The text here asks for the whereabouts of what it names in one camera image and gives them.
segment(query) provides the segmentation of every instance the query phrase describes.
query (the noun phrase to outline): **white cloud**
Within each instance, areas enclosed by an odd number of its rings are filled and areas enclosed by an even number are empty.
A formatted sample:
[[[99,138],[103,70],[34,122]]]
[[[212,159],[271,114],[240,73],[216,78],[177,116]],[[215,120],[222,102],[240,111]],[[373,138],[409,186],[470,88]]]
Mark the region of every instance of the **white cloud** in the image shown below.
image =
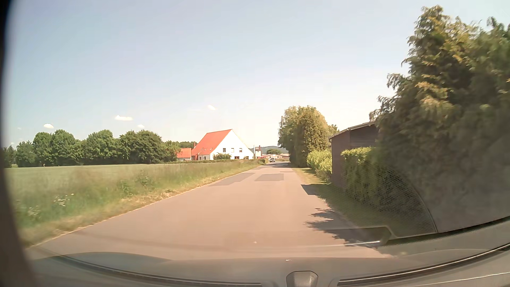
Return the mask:
[[[130,116],[120,116],[120,115],[117,115],[115,117],[115,119],[118,121],[132,121],[133,120],[133,118]]]

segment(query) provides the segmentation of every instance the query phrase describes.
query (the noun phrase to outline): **white wall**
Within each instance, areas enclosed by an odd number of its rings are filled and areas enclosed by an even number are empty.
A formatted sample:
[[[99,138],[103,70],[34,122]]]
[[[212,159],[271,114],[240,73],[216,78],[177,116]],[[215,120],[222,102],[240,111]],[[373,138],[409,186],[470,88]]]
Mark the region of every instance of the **white wall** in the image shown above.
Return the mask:
[[[208,155],[208,154],[206,154],[206,155],[198,154],[196,156],[196,160],[209,160],[209,159],[213,159],[213,155],[212,154],[210,154],[210,155]]]
[[[236,156],[238,156],[239,159],[243,159],[245,156],[249,159],[253,159],[253,152],[251,152],[250,148],[241,141],[234,131],[230,131],[218,147],[213,150],[211,153],[211,159],[213,159],[213,155],[217,153],[230,154],[232,156],[231,159],[234,159]]]

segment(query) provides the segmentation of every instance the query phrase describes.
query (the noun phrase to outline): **asphalt road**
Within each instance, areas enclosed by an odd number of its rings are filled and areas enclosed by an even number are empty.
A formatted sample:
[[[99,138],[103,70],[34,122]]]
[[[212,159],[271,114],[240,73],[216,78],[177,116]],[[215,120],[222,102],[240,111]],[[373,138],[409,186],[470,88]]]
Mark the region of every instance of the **asphalt road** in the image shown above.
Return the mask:
[[[173,260],[386,257],[331,232],[351,226],[287,163],[260,166],[27,249],[30,258],[110,251]]]

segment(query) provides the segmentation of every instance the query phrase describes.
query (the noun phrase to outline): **red tiled roof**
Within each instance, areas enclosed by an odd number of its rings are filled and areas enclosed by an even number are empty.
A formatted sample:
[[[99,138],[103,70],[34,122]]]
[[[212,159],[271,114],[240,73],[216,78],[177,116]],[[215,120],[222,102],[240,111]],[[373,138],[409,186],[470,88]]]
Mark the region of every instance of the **red tiled roof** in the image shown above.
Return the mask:
[[[191,158],[191,148],[183,148],[177,154],[177,158]]]
[[[195,156],[198,154],[199,155],[211,154],[231,130],[232,129],[206,133],[206,135],[203,136],[200,142],[191,151],[191,155]]]

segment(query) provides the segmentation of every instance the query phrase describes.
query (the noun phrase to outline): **sky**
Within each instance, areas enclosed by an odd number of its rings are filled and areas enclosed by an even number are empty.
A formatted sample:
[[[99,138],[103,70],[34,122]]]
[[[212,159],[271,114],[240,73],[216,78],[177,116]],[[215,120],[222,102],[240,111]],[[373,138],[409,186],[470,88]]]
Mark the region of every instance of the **sky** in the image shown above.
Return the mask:
[[[9,14],[2,145],[147,129],[199,141],[233,129],[277,145],[289,106],[344,129],[391,96],[421,7],[485,25],[509,1],[21,0]]]

